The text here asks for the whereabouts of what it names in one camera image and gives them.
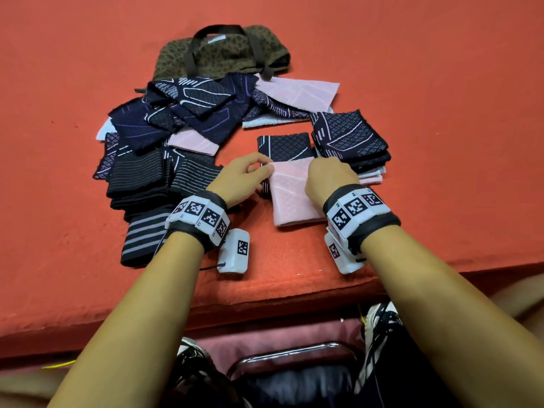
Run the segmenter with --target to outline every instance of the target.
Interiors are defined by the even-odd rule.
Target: finger
[[[269,158],[268,156],[265,156],[263,155],[262,153],[259,153],[259,152],[254,152],[254,153],[250,153],[246,156],[242,156],[239,158],[239,160],[242,162],[242,164],[245,166],[245,167],[249,167],[250,165],[254,164],[254,163],[261,163],[261,164],[268,164],[268,163],[272,163],[272,159]]]
[[[249,173],[249,175],[256,183],[261,183],[263,180],[269,178],[273,172],[274,165],[264,165],[259,167],[255,172]]]

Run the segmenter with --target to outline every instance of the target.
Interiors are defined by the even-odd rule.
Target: black strap
[[[187,71],[187,77],[194,77],[198,75],[195,63],[195,53],[199,49],[200,44],[204,38],[210,34],[240,34],[249,39],[251,50],[253,51],[253,57],[255,59],[255,67],[262,68],[260,73],[263,80],[269,81],[274,75],[274,69],[269,67],[265,63],[263,48],[258,37],[251,33],[247,33],[240,25],[237,24],[216,24],[212,26],[204,27],[196,32],[191,40],[189,48],[183,55],[183,61],[185,62],[185,69]]]

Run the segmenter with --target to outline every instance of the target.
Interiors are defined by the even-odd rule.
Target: wristband
[[[218,247],[228,233],[230,220],[226,208],[219,195],[200,190],[183,199],[168,216],[165,223],[167,237],[173,232],[189,233],[202,244],[205,252],[209,252]]]
[[[361,243],[378,229],[399,225],[399,218],[371,189],[360,184],[338,188],[326,200],[323,212],[329,230],[344,250],[361,252]]]

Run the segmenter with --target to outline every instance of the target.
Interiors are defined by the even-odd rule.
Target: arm
[[[349,165],[316,159],[308,196],[323,206],[358,183]],[[361,245],[399,315],[446,385],[466,406],[542,406],[544,346],[453,268],[398,226]]]
[[[228,207],[248,198],[273,167],[259,153],[235,159],[208,190]],[[173,366],[204,249],[174,232],[106,318],[60,385],[49,407],[155,406]]]

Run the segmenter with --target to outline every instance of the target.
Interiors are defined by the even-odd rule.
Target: red surface
[[[360,108],[390,144],[379,194],[442,259],[544,262],[543,16],[544,0],[2,0],[0,356],[81,346],[138,277],[119,265],[122,213],[91,179],[94,136],[163,44],[220,22],[269,26],[290,77],[341,83],[335,111]],[[310,128],[240,130],[217,162]],[[278,230],[269,201],[248,205],[248,272],[202,272],[190,326],[379,291],[335,269],[323,225]]]

